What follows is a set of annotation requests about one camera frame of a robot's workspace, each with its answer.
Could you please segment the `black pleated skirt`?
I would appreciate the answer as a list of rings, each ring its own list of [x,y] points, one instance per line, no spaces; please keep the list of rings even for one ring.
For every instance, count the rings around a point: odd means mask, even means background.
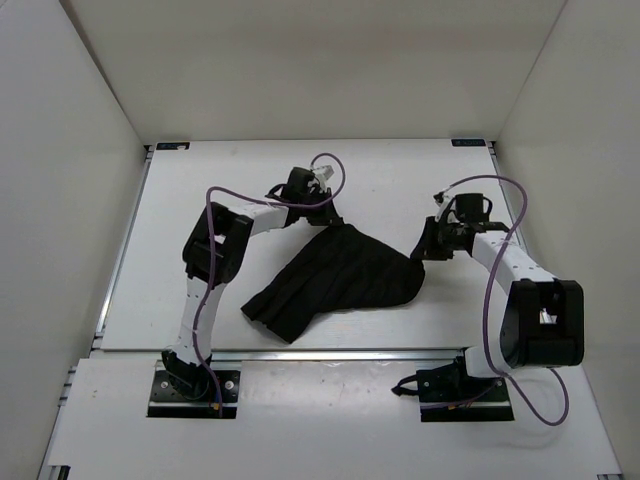
[[[405,305],[420,292],[424,279],[420,260],[351,224],[327,227],[241,311],[291,344],[318,315]]]

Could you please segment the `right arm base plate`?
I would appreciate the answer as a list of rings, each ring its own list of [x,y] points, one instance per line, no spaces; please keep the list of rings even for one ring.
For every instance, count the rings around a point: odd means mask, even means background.
[[[475,378],[462,356],[434,368],[418,368],[391,389],[416,397],[422,423],[482,423],[515,420],[509,392],[500,377]]]

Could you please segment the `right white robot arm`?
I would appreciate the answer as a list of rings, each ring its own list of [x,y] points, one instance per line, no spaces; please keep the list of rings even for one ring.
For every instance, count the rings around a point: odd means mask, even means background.
[[[464,351],[464,366],[448,376],[449,391],[471,400],[484,378],[521,368],[577,366],[584,358],[584,292],[539,266],[510,229],[490,219],[482,193],[434,196],[438,213],[427,219],[427,258],[465,252],[489,273],[483,301],[482,343]]]

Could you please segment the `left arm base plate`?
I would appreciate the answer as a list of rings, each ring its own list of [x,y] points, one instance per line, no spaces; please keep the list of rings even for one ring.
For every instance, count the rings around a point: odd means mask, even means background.
[[[191,388],[167,372],[158,361],[148,398],[147,417],[235,419],[241,385],[240,364],[223,363],[214,373],[221,387],[221,398],[218,398],[215,385],[207,372],[204,372],[204,382]]]

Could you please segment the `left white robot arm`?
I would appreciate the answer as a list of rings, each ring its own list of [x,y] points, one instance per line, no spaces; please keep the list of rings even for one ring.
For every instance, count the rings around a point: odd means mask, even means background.
[[[188,398],[203,395],[209,385],[213,327],[222,294],[242,266],[249,240],[287,228],[305,218],[316,226],[338,223],[328,186],[331,165],[295,167],[287,181],[264,199],[253,199],[223,187],[206,194],[204,210],[183,248],[187,299],[178,338],[162,352],[174,385]]]

